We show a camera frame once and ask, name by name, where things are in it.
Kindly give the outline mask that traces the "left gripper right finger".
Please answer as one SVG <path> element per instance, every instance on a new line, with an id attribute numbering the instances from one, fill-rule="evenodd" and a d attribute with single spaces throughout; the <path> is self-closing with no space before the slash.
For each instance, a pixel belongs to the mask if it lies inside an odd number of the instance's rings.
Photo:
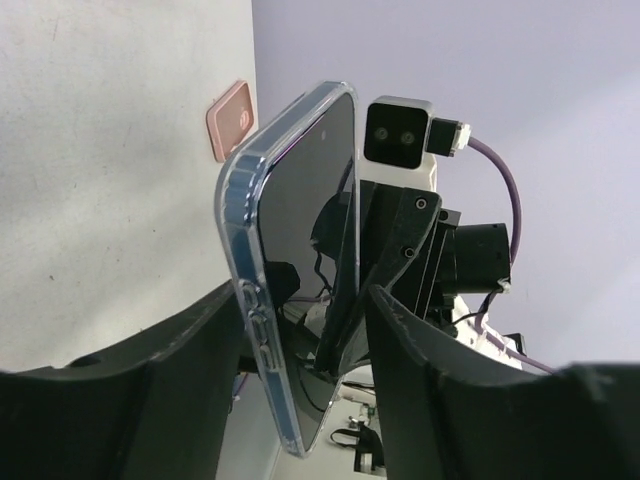
<path id="1" fill-rule="evenodd" d="M 635 479 L 639 368 L 535 375 L 415 317 L 379 286 L 366 321 L 391 479 Z"/>

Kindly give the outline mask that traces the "pink phone case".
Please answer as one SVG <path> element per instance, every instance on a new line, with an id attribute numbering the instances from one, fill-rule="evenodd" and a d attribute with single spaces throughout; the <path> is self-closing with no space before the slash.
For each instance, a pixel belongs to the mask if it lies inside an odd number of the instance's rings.
<path id="1" fill-rule="evenodd" d="M 238 80 L 217 98 L 205 115 L 213 156 L 224 163 L 255 123 L 249 84 Z"/>

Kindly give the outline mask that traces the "blue phone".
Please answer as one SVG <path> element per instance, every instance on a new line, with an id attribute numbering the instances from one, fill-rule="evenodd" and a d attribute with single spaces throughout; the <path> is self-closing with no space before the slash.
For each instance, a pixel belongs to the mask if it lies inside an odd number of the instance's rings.
<path id="1" fill-rule="evenodd" d="M 215 217 L 282 448 L 313 449 L 341 378 L 326 365 L 359 288 L 353 87 L 324 81 L 231 153 Z"/>

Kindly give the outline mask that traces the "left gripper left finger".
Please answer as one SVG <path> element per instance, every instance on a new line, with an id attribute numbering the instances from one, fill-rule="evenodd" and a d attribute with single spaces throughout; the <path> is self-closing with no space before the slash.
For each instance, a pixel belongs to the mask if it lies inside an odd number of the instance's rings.
<path id="1" fill-rule="evenodd" d="M 5 479 L 212 479 L 244 325 L 223 284 L 62 368 L 1 376 Z"/>

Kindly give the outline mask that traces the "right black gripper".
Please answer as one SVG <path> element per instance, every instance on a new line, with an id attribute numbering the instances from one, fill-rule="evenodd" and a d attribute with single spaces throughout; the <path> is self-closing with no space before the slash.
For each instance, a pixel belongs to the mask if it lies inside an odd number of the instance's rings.
<path id="1" fill-rule="evenodd" d="M 339 261 L 334 303 L 321 335 L 315 369 L 343 375 L 369 352 L 364 303 L 371 285 L 423 320 L 450 320 L 460 294 L 502 293 L 511 286 L 512 259 L 503 223 L 460 225 L 432 191 L 362 180 L 359 219 L 342 247 L 359 259 Z"/>

